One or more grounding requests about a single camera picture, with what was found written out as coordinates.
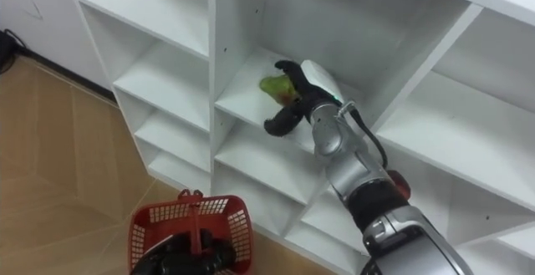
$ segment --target red plastic basket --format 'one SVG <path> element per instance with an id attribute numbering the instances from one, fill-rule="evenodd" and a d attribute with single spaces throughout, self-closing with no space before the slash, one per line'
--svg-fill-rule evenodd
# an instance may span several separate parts
<path id="1" fill-rule="evenodd" d="M 200 253 L 199 230 L 206 228 L 216 238 L 232 241 L 236 264 L 218 274 L 250 274 L 252 226 L 245 203 L 237 196 L 203 197 L 200 191 L 182 191 L 176 201 L 141 207 L 132 217 L 128 238 L 129 268 L 145 252 L 168 236 L 190 232 L 191 251 Z"/>

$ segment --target green object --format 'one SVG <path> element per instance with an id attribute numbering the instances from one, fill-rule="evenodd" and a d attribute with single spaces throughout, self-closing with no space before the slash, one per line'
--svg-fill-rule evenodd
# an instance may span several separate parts
<path id="1" fill-rule="evenodd" d="M 262 79 L 260 89 L 282 106 L 290 105 L 299 98 L 292 81 L 286 74 Z"/>

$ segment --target wall outlet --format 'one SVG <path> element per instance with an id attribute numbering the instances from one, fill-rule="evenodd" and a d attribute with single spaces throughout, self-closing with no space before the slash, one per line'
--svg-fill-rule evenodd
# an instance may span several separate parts
<path id="1" fill-rule="evenodd" d="M 32 17 L 43 19 L 41 12 L 33 0 L 13 0 L 13 3 L 18 5 L 26 13 L 32 15 Z"/>

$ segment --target wooden floor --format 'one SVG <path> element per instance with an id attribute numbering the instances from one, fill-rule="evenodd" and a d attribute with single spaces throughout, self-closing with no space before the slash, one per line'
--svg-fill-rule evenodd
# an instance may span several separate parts
<path id="1" fill-rule="evenodd" d="M 0 274 L 127 274 L 130 214 L 177 191 L 147 175 L 117 107 L 19 59 L 0 125 Z M 258 234 L 254 270 L 331 274 Z"/>

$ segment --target black cord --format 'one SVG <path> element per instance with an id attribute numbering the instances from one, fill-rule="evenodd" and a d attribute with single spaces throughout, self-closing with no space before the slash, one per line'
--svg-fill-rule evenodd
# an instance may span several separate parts
<path id="1" fill-rule="evenodd" d="M 23 46 L 23 48 L 28 48 L 26 46 L 26 43 L 23 40 L 21 40 L 21 38 L 19 38 L 11 29 L 6 28 L 3 30 L 3 32 L 5 32 L 6 34 L 10 34 L 11 37 L 15 38 L 20 43 L 20 45 Z"/>
<path id="2" fill-rule="evenodd" d="M 7 66 L 4 67 L 4 68 L 2 69 L 2 71 L 0 71 L 0 74 L 4 74 L 4 73 L 6 73 L 9 69 L 11 69 L 11 67 L 13 67 L 13 65 L 15 64 L 15 60 L 17 60 L 17 59 L 15 58 L 15 55 L 12 55 L 12 56 L 10 57 L 10 59 L 9 59 L 9 63 L 7 63 L 7 64 L 6 64 Z"/>
<path id="3" fill-rule="evenodd" d="M 381 154 L 381 159 L 383 160 L 383 168 L 386 169 L 386 167 L 388 166 L 388 156 L 386 155 L 386 151 L 385 148 L 383 148 L 383 145 L 379 142 L 377 137 L 375 137 L 375 135 L 368 129 L 368 127 L 362 120 L 359 111 L 356 108 L 351 109 L 349 114 L 351 115 L 351 117 L 353 117 L 357 125 L 359 125 L 360 129 L 371 139 L 375 147 L 377 147 L 377 150 Z"/>
<path id="4" fill-rule="evenodd" d="M 4 29 L 6 35 L 10 35 L 15 39 L 15 41 L 18 43 L 18 50 L 15 53 L 20 53 L 25 56 L 29 56 L 28 47 L 26 46 L 26 43 L 17 36 L 11 29 Z M 9 57 L 9 62 L 6 63 L 5 67 L 0 69 L 0 74 L 5 74 L 11 67 L 15 64 L 17 60 L 17 55 L 13 53 L 11 57 Z"/>

